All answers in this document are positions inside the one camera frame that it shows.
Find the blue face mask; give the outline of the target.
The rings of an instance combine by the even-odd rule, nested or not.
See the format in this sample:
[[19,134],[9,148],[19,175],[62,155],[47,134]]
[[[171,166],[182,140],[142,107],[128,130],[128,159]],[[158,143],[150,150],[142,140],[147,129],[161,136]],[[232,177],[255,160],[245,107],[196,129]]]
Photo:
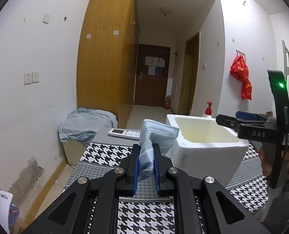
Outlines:
[[140,130],[140,153],[138,158],[138,181],[145,180],[154,173],[154,149],[158,144],[162,155],[166,155],[179,135],[179,128],[144,119]]

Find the white pump bottle red cap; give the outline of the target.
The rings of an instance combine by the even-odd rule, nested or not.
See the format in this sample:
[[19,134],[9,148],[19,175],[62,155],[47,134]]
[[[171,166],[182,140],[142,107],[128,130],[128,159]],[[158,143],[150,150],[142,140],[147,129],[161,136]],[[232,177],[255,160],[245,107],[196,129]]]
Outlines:
[[211,105],[212,105],[212,102],[211,102],[211,101],[208,101],[208,102],[207,102],[207,107],[206,107],[206,109],[205,109],[205,112],[204,112],[204,114],[202,115],[203,117],[205,117],[205,118],[211,118],[211,115],[212,115]]

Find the white styrofoam box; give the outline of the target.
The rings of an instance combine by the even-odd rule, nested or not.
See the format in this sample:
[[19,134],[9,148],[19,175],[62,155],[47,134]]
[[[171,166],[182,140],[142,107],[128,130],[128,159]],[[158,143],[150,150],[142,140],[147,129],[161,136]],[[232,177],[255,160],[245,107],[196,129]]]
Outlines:
[[166,124],[179,128],[167,153],[173,166],[199,179],[212,176],[226,187],[241,164],[248,141],[214,118],[168,114]]

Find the red hanging bags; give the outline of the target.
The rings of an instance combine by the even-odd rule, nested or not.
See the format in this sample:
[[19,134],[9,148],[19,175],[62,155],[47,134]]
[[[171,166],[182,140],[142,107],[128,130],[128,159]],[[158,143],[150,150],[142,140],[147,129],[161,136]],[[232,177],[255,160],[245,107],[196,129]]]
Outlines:
[[231,67],[230,74],[236,80],[242,83],[241,98],[242,100],[252,100],[252,85],[249,81],[249,70],[242,54],[237,53]]

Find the houndstooth table runner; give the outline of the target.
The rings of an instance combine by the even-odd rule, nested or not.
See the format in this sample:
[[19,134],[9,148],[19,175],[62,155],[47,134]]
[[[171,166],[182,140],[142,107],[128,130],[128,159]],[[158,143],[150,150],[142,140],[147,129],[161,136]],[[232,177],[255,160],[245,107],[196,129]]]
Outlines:
[[157,201],[137,202],[140,147],[102,177],[80,177],[68,187],[80,206],[71,233],[267,233],[267,229],[212,177],[174,167],[153,146]]

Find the red fire extinguisher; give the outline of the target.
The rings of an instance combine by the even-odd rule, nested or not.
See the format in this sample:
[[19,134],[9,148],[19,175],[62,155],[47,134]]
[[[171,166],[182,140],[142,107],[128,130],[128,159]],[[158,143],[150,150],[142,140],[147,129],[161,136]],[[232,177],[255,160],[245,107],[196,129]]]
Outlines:
[[170,109],[170,102],[171,102],[171,96],[167,96],[165,99],[165,109],[166,110]]

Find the light blue cloth-covered stool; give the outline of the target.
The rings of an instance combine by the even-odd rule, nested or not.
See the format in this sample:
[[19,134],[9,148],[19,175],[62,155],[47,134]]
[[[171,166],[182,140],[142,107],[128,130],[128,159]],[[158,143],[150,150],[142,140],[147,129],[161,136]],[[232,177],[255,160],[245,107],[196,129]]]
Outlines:
[[99,109],[81,107],[71,112],[58,129],[59,139],[67,143],[70,139],[89,146],[102,127],[118,128],[116,115]]

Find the white remote control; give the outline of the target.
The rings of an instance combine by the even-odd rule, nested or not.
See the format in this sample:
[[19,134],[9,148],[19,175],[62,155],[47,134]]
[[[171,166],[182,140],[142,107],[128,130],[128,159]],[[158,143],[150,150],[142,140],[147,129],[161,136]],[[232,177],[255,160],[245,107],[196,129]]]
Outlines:
[[140,132],[120,129],[120,128],[113,128],[111,129],[108,134],[114,137],[120,137],[125,139],[132,139],[132,140],[139,140],[140,139]]

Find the dark brown entrance door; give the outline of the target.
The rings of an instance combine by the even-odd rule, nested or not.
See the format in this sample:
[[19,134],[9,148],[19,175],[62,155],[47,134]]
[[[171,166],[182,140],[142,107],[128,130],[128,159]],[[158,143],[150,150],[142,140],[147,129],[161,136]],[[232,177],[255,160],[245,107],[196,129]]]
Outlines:
[[163,107],[165,104],[170,48],[140,44],[137,56],[134,104]]

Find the ceiling lamp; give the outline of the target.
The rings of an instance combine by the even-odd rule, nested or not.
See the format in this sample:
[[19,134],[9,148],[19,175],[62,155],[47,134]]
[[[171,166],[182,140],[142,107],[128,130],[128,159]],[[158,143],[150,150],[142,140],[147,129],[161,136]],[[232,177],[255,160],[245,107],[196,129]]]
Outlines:
[[171,14],[173,12],[173,9],[171,7],[168,6],[163,6],[159,8],[159,12],[163,15],[163,16],[167,16],[169,14]]

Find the wooden wardrobe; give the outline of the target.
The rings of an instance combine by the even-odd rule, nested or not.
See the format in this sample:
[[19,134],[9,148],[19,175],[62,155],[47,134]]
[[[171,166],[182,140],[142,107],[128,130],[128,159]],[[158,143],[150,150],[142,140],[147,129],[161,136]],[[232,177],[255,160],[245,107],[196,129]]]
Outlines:
[[135,0],[89,0],[79,40],[78,107],[109,111],[125,127],[133,107]]

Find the wall socket pair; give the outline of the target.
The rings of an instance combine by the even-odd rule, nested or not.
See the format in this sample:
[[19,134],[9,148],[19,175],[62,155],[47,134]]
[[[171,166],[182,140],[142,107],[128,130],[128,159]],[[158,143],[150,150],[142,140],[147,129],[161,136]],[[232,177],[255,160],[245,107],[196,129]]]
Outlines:
[[32,83],[39,83],[39,72],[24,73],[24,85],[30,85]]

